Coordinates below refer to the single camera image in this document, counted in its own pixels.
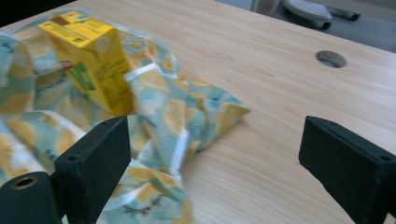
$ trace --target cloth bag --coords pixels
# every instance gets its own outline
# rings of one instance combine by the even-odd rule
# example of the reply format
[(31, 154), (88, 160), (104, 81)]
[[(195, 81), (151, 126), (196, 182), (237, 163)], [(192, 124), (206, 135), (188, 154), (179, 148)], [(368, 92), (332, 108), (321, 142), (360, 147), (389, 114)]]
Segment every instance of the cloth bag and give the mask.
[[(54, 172), (53, 161), (101, 121), (113, 118), (79, 94), (37, 25), (0, 33), (0, 186), (18, 175)], [(231, 129), (249, 109), (230, 93), (179, 70), (155, 37), (119, 30), (132, 69), (127, 115), (132, 160), (97, 223), (190, 223), (183, 161)]]

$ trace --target table hole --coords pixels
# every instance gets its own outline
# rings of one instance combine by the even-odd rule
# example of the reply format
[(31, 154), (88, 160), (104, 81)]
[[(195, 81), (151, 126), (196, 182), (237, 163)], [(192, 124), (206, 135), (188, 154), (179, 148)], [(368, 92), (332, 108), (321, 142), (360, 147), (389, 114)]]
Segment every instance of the table hole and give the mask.
[(33, 184), (35, 182), (37, 182), (37, 177), (27, 176), (25, 178), (18, 180), (17, 183), (12, 185), (12, 188), (13, 189), (26, 189), (26, 188), (33, 186)]
[(347, 60), (340, 54), (322, 50), (317, 53), (317, 59), (326, 66), (333, 68), (342, 68), (347, 65)]

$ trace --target wooden table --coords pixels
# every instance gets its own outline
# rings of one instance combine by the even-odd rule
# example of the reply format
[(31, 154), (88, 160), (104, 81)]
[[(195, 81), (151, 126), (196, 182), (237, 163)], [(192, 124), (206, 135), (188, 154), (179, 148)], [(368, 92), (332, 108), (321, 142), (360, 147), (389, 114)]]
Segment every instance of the wooden table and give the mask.
[[(190, 76), (252, 109), (182, 167), (196, 223), (352, 223), (299, 164), (307, 115), (396, 153), (393, 53), (210, 0), (79, 0), (67, 7), (157, 36)], [(347, 65), (319, 63), (315, 55), (324, 49)]]

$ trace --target juice box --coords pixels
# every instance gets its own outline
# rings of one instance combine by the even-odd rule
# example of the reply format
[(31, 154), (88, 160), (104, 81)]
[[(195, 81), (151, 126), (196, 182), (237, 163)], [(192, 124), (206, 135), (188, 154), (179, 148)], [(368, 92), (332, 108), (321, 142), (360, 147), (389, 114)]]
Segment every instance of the juice box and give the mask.
[(133, 107), (131, 90), (124, 80), (129, 64), (118, 31), (101, 21), (67, 12), (39, 25), (76, 90), (105, 111), (128, 114)]

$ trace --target floor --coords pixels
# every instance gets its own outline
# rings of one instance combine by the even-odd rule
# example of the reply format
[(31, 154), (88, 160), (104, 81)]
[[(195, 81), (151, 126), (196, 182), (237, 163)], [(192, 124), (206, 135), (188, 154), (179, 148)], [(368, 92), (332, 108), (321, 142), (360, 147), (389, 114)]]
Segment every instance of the floor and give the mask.
[(333, 15), (332, 26), (325, 31), (320, 29), (322, 22), (310, 21), (294, 14), (288, 14), (283, 4), (279, 6), (272, 17), (396, 53), (396, 22), (365, 15), (361, 15), (357, 21), (350, 21), (349, 18), (353, 15), (351, 12), (335, 8), (330, 8), (330, 12)]

